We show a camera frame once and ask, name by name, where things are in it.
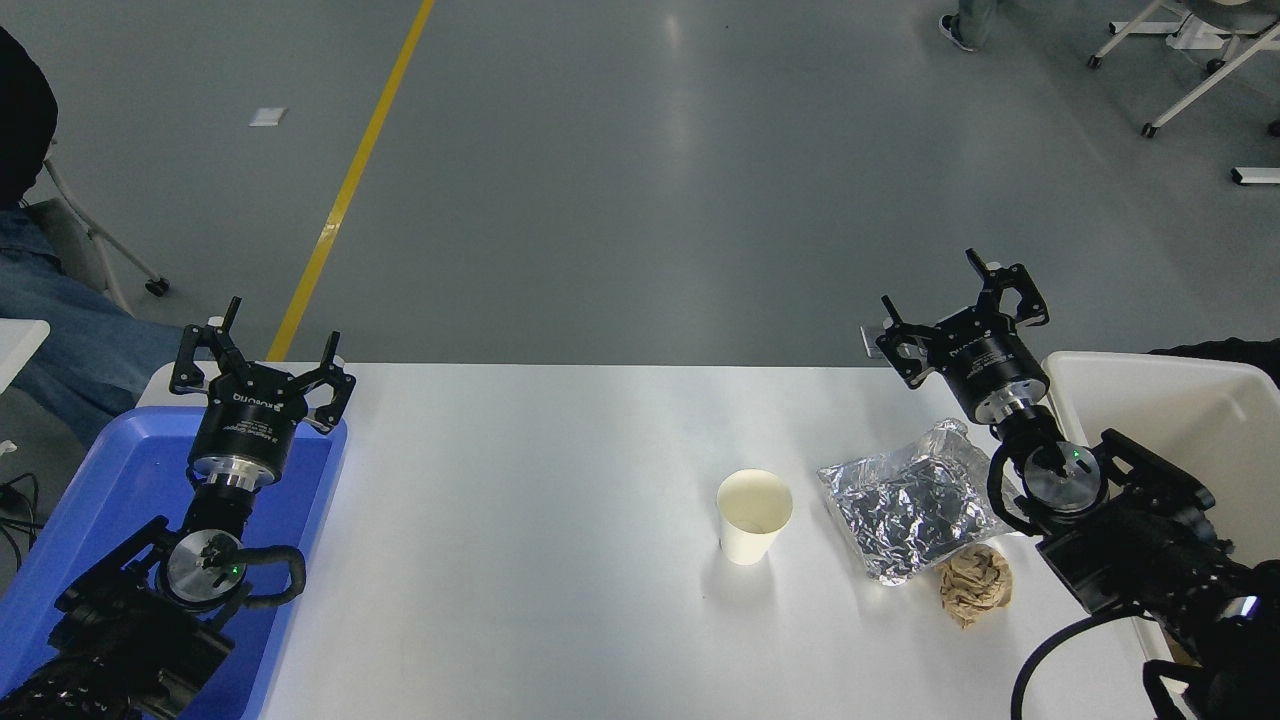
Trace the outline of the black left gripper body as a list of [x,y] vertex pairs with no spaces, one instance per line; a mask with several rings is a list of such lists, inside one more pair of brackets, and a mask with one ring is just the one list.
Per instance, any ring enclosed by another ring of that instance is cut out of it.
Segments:
[[242,375],[224,372],[216,377],[189,465],[209,469],[219,459],[237,457],[264,469],[283,469],[307,413],[303,398],[289,389],[292,380],[291,373],[256,363]]

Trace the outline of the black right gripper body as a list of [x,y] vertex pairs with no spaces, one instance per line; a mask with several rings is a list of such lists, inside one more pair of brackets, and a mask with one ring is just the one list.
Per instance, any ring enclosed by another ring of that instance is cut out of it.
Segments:
[[966,307],[932,325],[925,351],[970,420],[1004,420],[1039,404],[1048,377],[1018,333],[1015,316]]

